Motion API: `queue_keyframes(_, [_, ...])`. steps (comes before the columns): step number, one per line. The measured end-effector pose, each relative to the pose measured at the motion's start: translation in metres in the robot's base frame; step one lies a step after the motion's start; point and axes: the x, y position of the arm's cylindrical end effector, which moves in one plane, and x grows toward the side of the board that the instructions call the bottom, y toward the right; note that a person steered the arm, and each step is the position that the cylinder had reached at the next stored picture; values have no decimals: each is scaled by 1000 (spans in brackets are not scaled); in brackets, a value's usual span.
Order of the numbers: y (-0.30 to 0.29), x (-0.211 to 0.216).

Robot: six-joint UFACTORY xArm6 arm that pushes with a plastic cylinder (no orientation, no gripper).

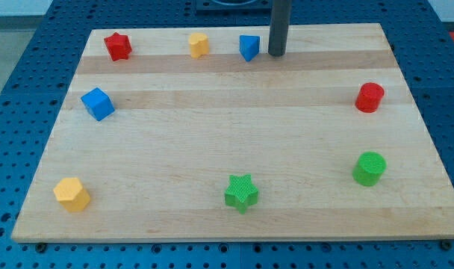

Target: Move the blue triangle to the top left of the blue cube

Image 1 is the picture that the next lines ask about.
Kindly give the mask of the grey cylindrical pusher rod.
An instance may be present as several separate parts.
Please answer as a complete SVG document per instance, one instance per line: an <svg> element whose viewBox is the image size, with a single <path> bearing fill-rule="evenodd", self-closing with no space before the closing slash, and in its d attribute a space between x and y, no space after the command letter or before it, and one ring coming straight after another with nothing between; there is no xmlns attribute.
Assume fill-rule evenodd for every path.
<svg viewBox="0 0 454 269"><path fill-rule="evenodd" d="M268 54L281 57L286 52L292 0L273 0L271 9Z"/></svg>

